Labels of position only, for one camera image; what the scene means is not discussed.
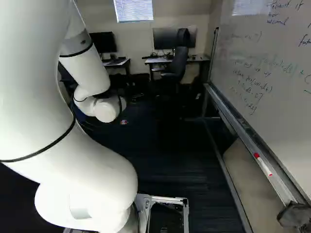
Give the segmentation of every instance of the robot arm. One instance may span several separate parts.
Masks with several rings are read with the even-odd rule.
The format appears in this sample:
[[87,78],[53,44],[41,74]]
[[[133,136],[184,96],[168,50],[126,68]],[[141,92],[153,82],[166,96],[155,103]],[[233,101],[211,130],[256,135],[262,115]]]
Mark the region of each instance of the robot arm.
[[119,103],[117,96],[108,99],[93,97],[107,91],[110,80],[74,2],[59,61],[78,83],[74,103],[84,114],[109,123],[119,115],[120,104],[125,108],[125,100],[121,99]]
[[94,46],[66,57],[80,49],[73,41],[86,36],[73,2],[4,0],[0,28],[0,161],[40,183],[35,206],[48,222],[119,231],[136,196],[136,172],[126,159],[83,132],[58,90],[61,51],[60,61],[79,84],[74,94],[79,108],[113,119],[113,111],[107,118],[105,113],[115,102],[92,97],[109,88]]

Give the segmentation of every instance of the whiteboard marker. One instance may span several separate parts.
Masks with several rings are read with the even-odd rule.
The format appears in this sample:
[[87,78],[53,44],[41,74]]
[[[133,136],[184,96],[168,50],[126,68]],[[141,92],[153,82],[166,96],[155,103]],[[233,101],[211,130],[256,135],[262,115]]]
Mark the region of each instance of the whiteboard marker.
[[260,162],[260,164],[262,165],[262,168],[265,170],[268,176],[272,176],[272,172],[269,170],[269,168],[267,167],[267,165],[264,163],[264,161],[261,159],[261,157],[259,156],[257,152],[254,153],[254,157],[258,160],[258,162]]

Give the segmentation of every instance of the office desk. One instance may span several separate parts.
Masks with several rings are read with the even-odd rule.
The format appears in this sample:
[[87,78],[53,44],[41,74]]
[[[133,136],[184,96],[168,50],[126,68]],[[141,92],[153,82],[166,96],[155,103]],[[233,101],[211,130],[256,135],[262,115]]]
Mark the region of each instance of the office desk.
[[[145,61],[145,65],[149,65],[149,71],[150,71],[150,79],[151,81],[154,81],[154,74],[152,72],[152,69],[154,68],[154,65],[164,65],[171,63],[171,59],[167,59],[165,57],[156,57],[156,58],[148,58]],[[206,64],[210,62],[210,57],[205,54],[198,54],[196,55],[195,59],[188,58],[187,64],[191,63],[197,63],[200,65],[200,76],[202,76],[204,67]]]
[[130,71],[130,64],[131,64],[131,59],[126,58],[123,62],[120,62],[119,64],[113,64],[110,65],[109,63],[112,62],[113,60],[104,60],[103,65],[105,68],[125,68],[126,76],[130,77],[131,76],[131,71]]

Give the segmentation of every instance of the window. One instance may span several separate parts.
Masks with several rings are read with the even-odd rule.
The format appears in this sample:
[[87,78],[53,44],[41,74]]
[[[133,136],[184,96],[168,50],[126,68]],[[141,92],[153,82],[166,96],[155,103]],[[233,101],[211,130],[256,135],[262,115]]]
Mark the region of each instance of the window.
[[154,20],[152,0],[114,0],[118,23]]
[[234,2],[233,16],[260,15],[269,13],[265,5],[266,0],[236,0]]

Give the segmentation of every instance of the black monitor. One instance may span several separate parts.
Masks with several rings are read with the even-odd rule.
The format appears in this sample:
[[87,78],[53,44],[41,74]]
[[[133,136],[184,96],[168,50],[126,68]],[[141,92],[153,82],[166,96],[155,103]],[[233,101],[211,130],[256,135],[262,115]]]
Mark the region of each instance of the black monitor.
[[90,36],[99,53],[117,52],[116,40],[112,32],[90,33]]
[[[188,48],[195,48],[196,43],[196,28],[188,27],[190,33],[190,42]],[[176,45],[178,28],[153,28],[154,47],[155,50],[171,50]]]

